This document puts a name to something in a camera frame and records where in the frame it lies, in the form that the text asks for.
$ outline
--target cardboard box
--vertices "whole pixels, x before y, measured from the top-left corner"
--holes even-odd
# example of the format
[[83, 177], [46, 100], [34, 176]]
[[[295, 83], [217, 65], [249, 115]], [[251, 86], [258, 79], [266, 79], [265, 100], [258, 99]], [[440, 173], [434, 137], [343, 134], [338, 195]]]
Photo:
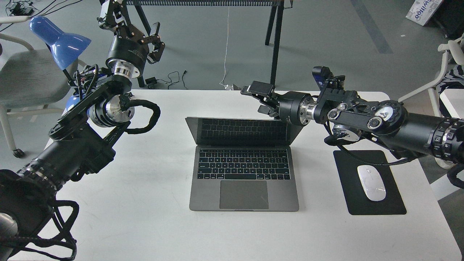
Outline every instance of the cardboard box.
[[411, 21], [425, 25], [444, 0], [417, 0], [406, 15]]

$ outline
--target white cable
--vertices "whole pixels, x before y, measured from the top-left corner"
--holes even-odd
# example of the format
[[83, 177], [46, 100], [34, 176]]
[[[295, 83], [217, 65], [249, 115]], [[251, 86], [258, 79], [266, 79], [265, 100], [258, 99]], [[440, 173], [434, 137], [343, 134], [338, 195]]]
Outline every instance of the white cable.
[[222, 78], [222, 81], [219, 82], [220, 85], [224, 85], [224, 79], [226, 78], [226, 58], [227, 58], [227, 46], [229, 45], [229, 15], [230, 15], [231, 7], [229, 7], [229, 10], [227, 11], [227, 41], [226, 41], [226, 55], [224, 56], [224, 77]]

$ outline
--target chair seat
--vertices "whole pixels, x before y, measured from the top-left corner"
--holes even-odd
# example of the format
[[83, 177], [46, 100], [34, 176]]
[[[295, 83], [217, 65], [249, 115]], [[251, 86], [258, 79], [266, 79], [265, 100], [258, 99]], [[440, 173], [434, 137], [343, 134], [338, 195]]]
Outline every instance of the chair seat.
[[[76, 68], [74, 62], [68, 69]], [[0, 104], [7, 109], [55, 103], [69, 89], [48, 49], [15, 53], [0, 71]]]

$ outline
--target laptop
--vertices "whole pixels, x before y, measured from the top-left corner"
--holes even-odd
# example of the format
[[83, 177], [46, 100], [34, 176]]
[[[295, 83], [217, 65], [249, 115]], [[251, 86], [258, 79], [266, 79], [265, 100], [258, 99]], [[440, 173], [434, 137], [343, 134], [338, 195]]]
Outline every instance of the laptop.
[[193, 211], [298, 211], [289, 145], [301, 126], [277, 120], [187, 117], [197, 144]]

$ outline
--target white mouse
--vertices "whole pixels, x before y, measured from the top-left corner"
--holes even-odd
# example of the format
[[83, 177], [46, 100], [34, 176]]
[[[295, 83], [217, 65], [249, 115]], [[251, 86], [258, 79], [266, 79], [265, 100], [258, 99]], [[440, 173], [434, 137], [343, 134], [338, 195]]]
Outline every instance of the white mouse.
[[385, 198], [387, 191], [376, 168], [370, 165], [358, 166], [358, 176], [368, 199], [381, 201]]

